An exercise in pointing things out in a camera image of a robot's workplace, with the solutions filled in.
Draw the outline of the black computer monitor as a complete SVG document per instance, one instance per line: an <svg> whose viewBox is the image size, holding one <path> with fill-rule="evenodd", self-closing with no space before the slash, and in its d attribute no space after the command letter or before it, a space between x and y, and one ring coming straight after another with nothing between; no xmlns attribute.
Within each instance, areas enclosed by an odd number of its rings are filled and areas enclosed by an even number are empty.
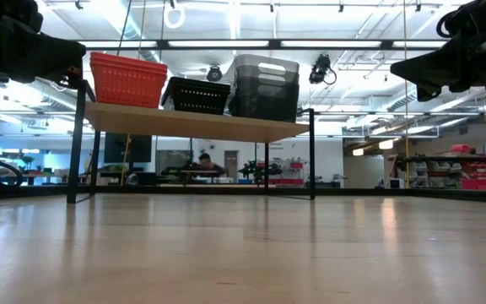
<svg viewBox="0 0 486 304"><path fill-rule="evenodd" d="M105 135L105 163L148 163L151 161L152 138L144 135L107 133Z"/></svg>

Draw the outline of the person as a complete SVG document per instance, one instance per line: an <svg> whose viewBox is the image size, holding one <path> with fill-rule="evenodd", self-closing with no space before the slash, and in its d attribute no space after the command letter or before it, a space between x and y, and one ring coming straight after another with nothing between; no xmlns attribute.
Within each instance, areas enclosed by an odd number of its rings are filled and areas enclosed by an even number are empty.
<svg viewBox="0 0 486 304"><path fill-rule="evenodd" d="M224 175L225 170L222 166L217 165L211 160L211 157L207 153L200 154L198 158L197 167L203 171L214 171L216 174Z"/></svg>

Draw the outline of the grey translucent plastic bin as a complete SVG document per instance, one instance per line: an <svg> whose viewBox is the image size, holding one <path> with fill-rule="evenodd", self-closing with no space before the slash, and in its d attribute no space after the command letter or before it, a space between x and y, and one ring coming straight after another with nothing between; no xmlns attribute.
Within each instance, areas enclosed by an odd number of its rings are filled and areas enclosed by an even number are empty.
<svg viewBox="0 0 486 304"><path fill-rule="evenodd" d="M237 81L256 80L260 84L287 85L298 84L300 76L298 73L288 72L286 69L276 69L261 66L243 65L235 69Z"/></svg>
<svg viewBox="0 0 486 304"><path fill-rule="evenodd" d="M233 66L235 68L240 66L255 66L290 73L298 73L300 70L300 65L297 62L252 54L241 54L236 56L233 61Z"/></svg>
<svg viewBox="0 0 486 304"><path fill-rule="evenodd" d="M259 77L240 77L229 103L233 117L295 122L300 87L298 84Z"/></svg>

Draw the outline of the black plastic slotted basket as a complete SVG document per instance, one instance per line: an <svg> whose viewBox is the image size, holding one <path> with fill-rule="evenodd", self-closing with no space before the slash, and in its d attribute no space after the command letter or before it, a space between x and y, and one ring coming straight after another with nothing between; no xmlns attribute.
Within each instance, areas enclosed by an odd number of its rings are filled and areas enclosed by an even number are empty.
<svg viewBox="0 0 486 304"><path fill-rule="evenodd" d="M212 87L172 84L166 89L161 105L168 111L223 115L229 94L228 85Z"/></svg>

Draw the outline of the black aluminium table frame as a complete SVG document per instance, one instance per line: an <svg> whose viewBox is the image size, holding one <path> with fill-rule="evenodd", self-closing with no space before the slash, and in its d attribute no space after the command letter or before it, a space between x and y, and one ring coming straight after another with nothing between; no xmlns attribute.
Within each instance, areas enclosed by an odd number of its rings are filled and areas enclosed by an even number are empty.
<svg viewBox="0 0 486 304"><path fill-rule="evenodd" d="M191 185L172 185L170 187L115 187L98 186L97 193L117 194L173 194L173 195L269 195L282 197L306 197L311 195L322 196L353 196L353 197L421 197L443 198L461 201L474 201L486 203L486 191L478 190L451 190L451 189L374 189L374 188L275 188L258 187L200 187Z"/></svg>

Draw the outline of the rack of red bins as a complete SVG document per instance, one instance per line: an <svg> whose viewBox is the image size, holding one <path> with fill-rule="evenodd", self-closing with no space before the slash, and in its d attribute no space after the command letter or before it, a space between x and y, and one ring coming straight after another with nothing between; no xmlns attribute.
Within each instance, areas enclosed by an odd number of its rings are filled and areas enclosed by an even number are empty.
<svg viewBox="0 0 486 304"><path fill-rule="evenodd" d="M486 144L482 153L455 144L437 155L399 153L389 160L390 176L404 180L409 188L486 191Z"/></svg>

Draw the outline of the shelf with red bins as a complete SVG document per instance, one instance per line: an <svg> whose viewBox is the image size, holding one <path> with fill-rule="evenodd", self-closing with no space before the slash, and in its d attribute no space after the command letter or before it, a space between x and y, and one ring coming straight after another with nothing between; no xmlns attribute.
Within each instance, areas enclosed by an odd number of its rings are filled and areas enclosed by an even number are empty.
<svg viewBox="0 0 486 304"><path fill-rule="evenodd" d="M269 164L268 180L278 187L303 187L306 162L300 158L273 158Z"/></svg>

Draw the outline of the wooden shelf with black legs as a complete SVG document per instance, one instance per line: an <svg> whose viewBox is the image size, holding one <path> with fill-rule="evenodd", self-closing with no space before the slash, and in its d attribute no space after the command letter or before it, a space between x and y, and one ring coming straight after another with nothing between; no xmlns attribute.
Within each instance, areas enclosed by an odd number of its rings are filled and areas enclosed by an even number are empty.
<svg viewBox="0 0 486 304"><path fill-rule="evenodd" d="M69 176L67 180L67 203L77 204L78 172L84 119L94 127L94 148L91 167L92 177L89 196L96 192L100 133L127 133L137 135L155 135L263 143L265 166L269 167L269 144L282 139L295 137L302 133L309 134L309 196L316 198L316 137L315 112L307 109L310 122L305 124L277 122L245 117L227 117L188 111L164 111L136 106L121 106L98 103L95 94L86 80L77 82L77 104L75 110L73 142Z"/></svg>

